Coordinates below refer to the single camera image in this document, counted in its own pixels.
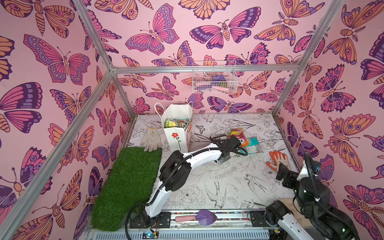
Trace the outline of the orange Fox's fruits candy bag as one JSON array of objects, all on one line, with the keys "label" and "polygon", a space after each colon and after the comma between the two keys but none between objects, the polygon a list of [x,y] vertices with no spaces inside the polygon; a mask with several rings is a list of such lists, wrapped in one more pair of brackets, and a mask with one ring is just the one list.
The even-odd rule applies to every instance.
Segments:
[{"label": "orange Fox's fruits candy bag", "polygon": [[230,130],[229,133],[227,134],[227,138],[229,139],[232,136],[235,136],[241,142],[241,146],[243,148],[245,148],[249,145],[249,141],[247,140],[247,138],[245,136],[243,128],[237,128],[237,129]]}]

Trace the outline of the teal mint candy bag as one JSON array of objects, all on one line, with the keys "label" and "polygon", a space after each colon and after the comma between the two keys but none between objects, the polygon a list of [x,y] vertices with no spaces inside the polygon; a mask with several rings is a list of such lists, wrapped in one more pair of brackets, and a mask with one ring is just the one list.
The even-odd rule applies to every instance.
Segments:
[{"label": "teal mint candy bag", "polygon": [[258,154],[262,152],[260,143],[257,138],[246,139],[244,148],[246,149],[249,155]]}]

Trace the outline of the green Fox's spring tea bag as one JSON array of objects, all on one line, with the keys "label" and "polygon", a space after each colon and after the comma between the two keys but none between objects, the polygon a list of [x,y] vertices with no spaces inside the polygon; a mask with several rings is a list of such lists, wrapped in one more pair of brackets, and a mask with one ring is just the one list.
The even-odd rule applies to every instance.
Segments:
[{"label": "green Fox's spring tea bag", "polygon": [[183,128],[184,129],[189,122],[190,122],[190,119],[177,120],[177,119],[167,118],[164,123],[164,128]]}]

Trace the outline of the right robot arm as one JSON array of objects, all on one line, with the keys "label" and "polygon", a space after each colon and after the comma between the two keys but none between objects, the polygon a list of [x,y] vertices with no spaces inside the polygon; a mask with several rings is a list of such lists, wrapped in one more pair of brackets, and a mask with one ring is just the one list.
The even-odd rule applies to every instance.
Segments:
[{"label": "right robot arm", "polygon": [[[293,203],[298,204],[299,213],[326,240],[358,240],[360,237],[352,219],[330,204],[330,189],[317,178],[320,169],[321,164],[305,152],[301,171],[295,173],[280,164],[277,180],[282,181],[285,188],[293,190]],[[268,205],[265,218],[270,226],[282,228],[294,240],[312,239],[282,201]]]}]

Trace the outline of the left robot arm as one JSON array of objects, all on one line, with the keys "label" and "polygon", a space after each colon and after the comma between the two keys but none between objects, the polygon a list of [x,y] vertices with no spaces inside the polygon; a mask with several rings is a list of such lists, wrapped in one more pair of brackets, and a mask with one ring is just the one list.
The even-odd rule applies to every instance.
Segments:
[{"label": "left robot arm", "polygon": [[224,139],[224,136],[210,138],[210,144],[199,150],[181,153],[174,151],[160,168],[158,187],[147,203],[137,203],[128,212],[125,220],[125,234],[128,240],[129,223],[133,210],[141,207],[140,220],[145,227],[153,226],[171,193],[179,190],[187,181],[190,172],[208,162],[224,163],[231,158],[231,153],[248,156],[248,151],[242,147],[241,141],[235,136]]}]

